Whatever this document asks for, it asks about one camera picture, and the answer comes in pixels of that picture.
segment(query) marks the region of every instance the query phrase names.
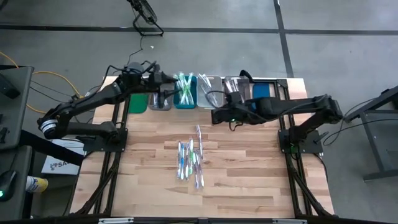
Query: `wire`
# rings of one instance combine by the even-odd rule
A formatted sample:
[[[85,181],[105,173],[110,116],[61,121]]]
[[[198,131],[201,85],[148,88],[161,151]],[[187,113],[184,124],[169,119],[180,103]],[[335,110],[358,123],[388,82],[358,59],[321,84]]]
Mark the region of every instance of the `wire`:
[[[131,56],[135,55],[136,53],[140,52],[141,50],[143,50],[142,48],[142,39],[144,38],[144,36],[141,36],[141,39],[139,41],[139,50],[137,50],[136,52],[132,53],[131,55],[129,55],[129,60],[127,61],[127,65],[130,64],[130,60],[131,60]]]
[[[12,162],[11,162],[9,170],[11,170],[12,167],[14,167],[15,160],[17,160],[18,152],[19,152],[18,150],[15,150],[14,157],[12,158]]]
[[[92,119],[93,119],[93,118],[90,118],[90,119],[86,122],[86,124],[88,124]]]
[[[328,170],[327,170],[327,168],[326,168],[325,162],[323,161],[323,159],[322,159],[318,154],[313,153],[313,155],[316,156],[316,157],[318,157],[319,161],[322,163],[323,169],[325,170],[326,181],[328,182],[328,181],[329,181],[329,178],[328,178]]]
[[[97,92],[101,89],[101,86],[104,85],[104,82],[105,82],[105,80],[106,80],[106,77],[108,76],[108,73],[109,73],[109,69],[110,69],[110,68],[114,68],[114,69],[116,69],[116,70],[122,71],[122,69],[116,68],[116,67],[113,66],[113,65],[108,66],[108,68],[106,69],[105,76],[104,76],[104,78],[102,79],[101,84],[98,85],[98,88],[95,90],[95,92],[94,92],[93,94],[90,94],[90,95],[87,96],[87,97],[84,97],[84,99],[83,99],[82,101],[80,101],[79,103],[77,103],[76,105],[79,105],[79,104],[81,104],[81,103],[83,103],[83,102],[85,102],[85,101],[91,99],[94,95],[97,94]]]
[[[47,87],[47,86],[42,85],[42,84],[40,84],[40,83],[38,83],[38,82],[35,82],[35,81],[33,81],[33,80],[31,80],[31,82],[32,82],[32,83],[36,83],[36,84],[38,84],[39,86],[42,86],[42,87],[44,87],[44,88],[46,88],[46,89],[52,90],[52,91],[54,91],[54,92],[56,92],[56,93],[59,93],[59,94],[65,95],[65,96],[72,97],[71,95],[68,95],[68,94],[66,94],[66,93],[62,93],[62,92],[60,92],[60,91],[58,91],[58,90],[54,90],[53,88]]]
[[[62,139],[62,138],[61,138],[61,140],[64,140],[64,141],[75,141],[75,142],[80,142],[80,143],[82,143],[81,141],[79,141],[79,140],[77,140],[77,139]]]
[[[235,131],[236,127],[239,127],[239,126],[242,126],[242,125],[243,125],[243,122],[241,122],[241,123],[236,122],[236,123],[237,123],[237,124],[235,124],[234,129],[232,129],[232,127],[231,127],[232,121],[228,122],[229,130]]]
[[[3,55],[6,59],[10,60],[10,62],[12,62],[15,67],[19,68],[17,63],[15,63],[15,61],[13,59],[11,59],[10,57],[8,57],[6,54],[4,54],[3,52],[0,52],[1,55]]]
[[[31,86],[30,86],[29,88],[31,88],[32,90],[36,91],[37,93],[40,93],[41,95],[44,95],[44,96],[46,96],[46,97],[50,98],[51,100],[57,101],[57,102],[59,102],[59,103],[63,103],[62,101],[60,101],[60,100],[57,100],[57,99],[55,99],[55,98],[52,98],[51,96],[48,96],[47,94],[45,94],[45,93],[42,93],[41,91],[39,91],[39,90],[36,90],[35,88],[33,88],[33,87],[31,87]]]
[[[357,105],[353,106],[352,108],[350,108],[350,109],[344,114],[343,118],[347,117],[348,113],[349,113],[350,111],[352,111],[353,109],[355,109],[356,107],[358,107],[358,106],[360,106],[360,105],[362,105],[362,104],[364,104],[364,103],[370,102],[370,101],[372,101],[372,100],[374,100],[374,99],[376,99],[376,98],[372,98],[372,99],[370,99],[370,100],[366,100],[366,101],[364,101],[364,102],[358,103]],[[332,145],[332,144],[337,140],[338,136],[340,135],[341,129],[343,128],[343,123],[344,123],[344,119],[341,120],[340,128],[339,128],[339,131],[338,131],[338,134],[336,135],[336,137],[335,137],[333,140],[331,140],[331,142],[329,142],[328,144],[325,144],[325,141],[323,141],[323,145],[324,145],[324,146],[330,146],[330,145]]]
[[[73,192],[74,192],[74,190],[76,189],[78,179],[79,179],[79,176],[76,175],[75,183],[73,184],[72,189],[70,190],[70,194],[69,194],[67,206],[65,207],[65,209],[64,209],[64,211],[63,211],[63,213],[62,213],[62,216],[65,216],[66,213],[67,213],[67,211],[68,211],[69,204],[70,204],[70,202],[72,201]]]
[[[77,119],[77,116],[74,116],[74,118],[76,119],[77,123],[80,123],[79,119]]]
[[[83,96],[80,95],[80,93],[79,93],[79,91],[76,89],[76,87],[69,81],[69,79],[67,79],[67,78],[64,77],[63,75],[60,75],[60,74],[55,73],[55,72],[48,72],[48,71],[39,71],[39,72],[34,72],[33,74],[34,74],[34,75],[35,75],[35,74],[51,74],[51,75],[58,76],[58,77],[64,79],[64,80],[73,88],[73,91],[75,91],[75,93],[76,93],[80,98],[83,97]]]
[[[38,110],[38,109],[35,109],[35,108],[33,108],[31,105],[26,104],[26,106],[27,106],[29,109],[31,109],[32,111],[35,111],[35,112],[38,112],[38,113],[42,113],[42,114],[46,114],[46,112],[41,111],[41,110]]]
[[[6,54],[4,54],[3,52],[0,51],[0,54],[4,57],[6,57],[8,60],[10,60],[10,62],[12,62],[16,68],[19,68],[18,64],[15,63],[15,61],[13,59],[11,59],[10,57],[8,57]],[[64,79],[65,81],[67,81],[67,83],[69,83],[69,85],[73,88],[73,90],[76,92],[76,94],[81,98],[82,96],[80,95],[79,91],[77,91],[77,89],[75,88],[75,86],[67,79],[65,78],[63,75],[57,74],[55,72],[34,72],[33,74],[40,74],[40,73],[46,73],[46,74],[52,74],[52,75],[56,75],[62,79]],[[32,111],[38,112],[38,113],[42,113],[42,114],[46,114],[46,112],[38,110],[33,108],[31,105],[26,104],[26,106],[31,109]]]
[[[211,101],[211,100],[209,99],[209,94],[210,94],[210,93],[224,93],[224,95],[228,95],[228,93],[225,92],[225,91],[219,91],[219,90],[211,90],[211,91],[209,91],[209,92],[206,93],[205,97],[206,97],[207,102],[209,102],[209,104],[210,104],[212,107],[214,107],[214,108],[216,108],[216,109],[220,109],[221,106],[216,106],[216,105],[213,103],[213,101]]]
[[[335,134],[339,134],[340,132],[345,131],[345,130],[350,129],[350,128],[355,128],[355,127],[358,127],[358,126],[361,126],[361,125],[364,125],[364,124],[369,124],[369,123],[379,122],[379,121],[398,121],[398,119],[378,119],[378,120],[368,121],[368,122],[365,122],[365,123],[361,123],[361,124],[357,124],[357,125],[354,125],[354,126],[350,126],[350,127],[347,127],[347,128],[343,128],[343,129],[341,129],[341,130],[339,130],[339,131],[337,131],[335,133],[332,133],[325,140],[323,140],[323,145],[324,146],[329,146],[329,144],[325,144],[325,142],[326,142],[326,140],[328,140],[330,137],[334,136]]]

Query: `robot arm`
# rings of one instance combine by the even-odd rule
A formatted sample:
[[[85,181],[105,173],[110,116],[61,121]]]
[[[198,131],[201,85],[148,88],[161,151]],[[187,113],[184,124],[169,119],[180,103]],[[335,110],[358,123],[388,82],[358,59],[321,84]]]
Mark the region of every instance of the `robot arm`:
[[[290,142],[297,144],[307,134],[319,126],[336,124],[343,118],[336,100],[328,95],[299,100],[279,100],[277,98],[256,98],[242,102],[239,92],[229,93],[227,103],[211,111],[211,122],[235,121],[243,124],[262,124],[278,119],[285,114],[315,113],[300,126],[289,128]]]
[[[148,78],[143,78],[144,73],[149,73]],[[57,139],[67,134],[99,135],[102,138],[116,138],[118,130],[112,122],[102,124],[70,123],[70,120],[81,113],[95,109],[99,106],[115,105],[123,102],[134,93],[158,93],[158,105],[163,106],[164,99],[176,94],[177,91],[160,92],[163,83],[173,83],[176,79],[160,72],[160,66],[152,63],[145,70],[124,67],[121,74],[111,84],[92,95],[61,103],[47,112],[43,118],[37,120],[39,129],[47,139]]]

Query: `blue bin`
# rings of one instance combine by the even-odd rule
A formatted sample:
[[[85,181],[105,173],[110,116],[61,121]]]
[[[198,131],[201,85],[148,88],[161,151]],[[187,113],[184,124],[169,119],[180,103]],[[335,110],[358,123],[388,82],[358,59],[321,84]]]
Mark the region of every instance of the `blue bin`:
[[[194,109],[197,106],[197,78],[192,76],[191,79],[191,94],[193,98],[193,105],[181,105],[180,104],[180,95],[174,95],[174,105],[177,109]]]

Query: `gray floor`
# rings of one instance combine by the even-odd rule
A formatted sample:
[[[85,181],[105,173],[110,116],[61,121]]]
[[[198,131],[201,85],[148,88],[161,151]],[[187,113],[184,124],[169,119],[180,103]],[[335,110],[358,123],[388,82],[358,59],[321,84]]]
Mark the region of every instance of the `gray floor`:
[[[149,0],[164,27],[278,28],[272,0]],[[280,0],[287,29],[398,30],[395,0]],[[0,23],[130,27],[133,15],[125,0],[11,0]],[[121,66],[139,49],[135,32],[49,32],[0,30],[0,50],[19,65],[68,77],[84,93],[97,85],[108,65]],[[305,79],[309,96],[330,94],[343,112],[398,83],[398,36],[288,35],[294,76]],[[278,34],[169,32],[145,38],[133,60],[157,60],[167,73],[200,72],[256,77],[286,77]],[[0,57],[0,63],[9,62]],[[41,84],[67,93],[60,79],[35,75]],[[66,97],[38,89],[66,100]],[[40,110],[57,105],[32,92],[29,103]],[[40,115],[27,110],[24,128],[36,134]],[[81,115],[86,121],[91,114]],[[324,125],[321,131],[336,131]],[[362,127],[345,131],[324,147],[330,193],[337,215],[397,222],[398,178],[364,183],[377,167]],[[43,194],[38,215],[60,215],[69,188]]]

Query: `wooden table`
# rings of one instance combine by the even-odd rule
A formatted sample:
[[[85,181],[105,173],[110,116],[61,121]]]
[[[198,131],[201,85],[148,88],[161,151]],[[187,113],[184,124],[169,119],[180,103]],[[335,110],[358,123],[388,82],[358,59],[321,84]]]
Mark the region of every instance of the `wooden table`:
[[[114,79],[108,77],[105,84]],[[292,99],[307,97],[301,78],[287,81]],[[112,113],[113,105],[102,106],[95,111],[93,122],[110,121]],[[296,115],[296,124],[308,117],[309,114]],[[176,179],[177,142],[192,137],[197,143],[197,124],[204,145],[203,190],[194,188],[194,178],[189,182]],[[278,121],[244,125],[231,132],[226,123],[212,126],[209,110],[147,109],[142,114],[130,114],[127,128],[129,136],[121,158],[112,216],[294,216],[285,157],[277,141]],[[103,157],[103,152],[95,152],[83,161],[71,212],[81,208],[97,187]],[[322,164],[312,154],[304,154],[303,163],[308,187],[326,210],[333,213]],[[304,211],[302,192],[297,192]]]

